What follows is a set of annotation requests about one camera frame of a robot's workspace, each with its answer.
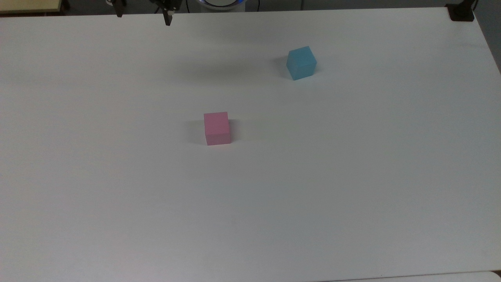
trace robotic arm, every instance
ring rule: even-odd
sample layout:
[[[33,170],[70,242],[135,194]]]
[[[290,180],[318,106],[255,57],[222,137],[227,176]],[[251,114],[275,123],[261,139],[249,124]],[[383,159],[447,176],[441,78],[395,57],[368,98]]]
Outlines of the robotic arm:
[[[150,0],[162,9],[165,25],[170,26],[172,22],[172,15],[175,11],[179,10],[183,0]],[[126,0],[108,0],[113,5],[117,17],[121,18],[124,13],[124,6],[127,5]]]

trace white table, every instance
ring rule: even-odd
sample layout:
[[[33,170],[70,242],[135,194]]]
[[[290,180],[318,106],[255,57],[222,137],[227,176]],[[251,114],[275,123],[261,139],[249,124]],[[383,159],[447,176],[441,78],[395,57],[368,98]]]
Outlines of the white table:
[[[501,76],[477,22],[430,8],[0,31],[5,281],[501,268]],[[317,71],[293,81],[285,56],[305,45]],[[235,140],[208,147],[217,111]]]
[[[492,272],[454,273],[392,278],[367,279],[364,282],[500,282],[501,278]]]

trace block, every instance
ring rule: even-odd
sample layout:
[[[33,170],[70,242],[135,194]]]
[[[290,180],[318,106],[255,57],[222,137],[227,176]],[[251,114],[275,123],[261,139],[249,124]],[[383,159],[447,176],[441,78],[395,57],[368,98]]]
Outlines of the block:
[[[317,66],[317,60],[313,56],[310,46],[289,51],[287,68],[293,80],[312,76]]]
[[[228,112],[213,112],[203,114],[205,139],[207,145],[230,144]]]

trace round device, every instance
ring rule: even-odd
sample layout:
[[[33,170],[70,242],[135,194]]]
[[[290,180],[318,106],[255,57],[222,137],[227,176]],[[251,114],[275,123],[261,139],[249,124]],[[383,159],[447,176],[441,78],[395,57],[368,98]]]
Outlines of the round device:
[[[202,13],[245,12],[247,0],[196,0],[201,5]]]

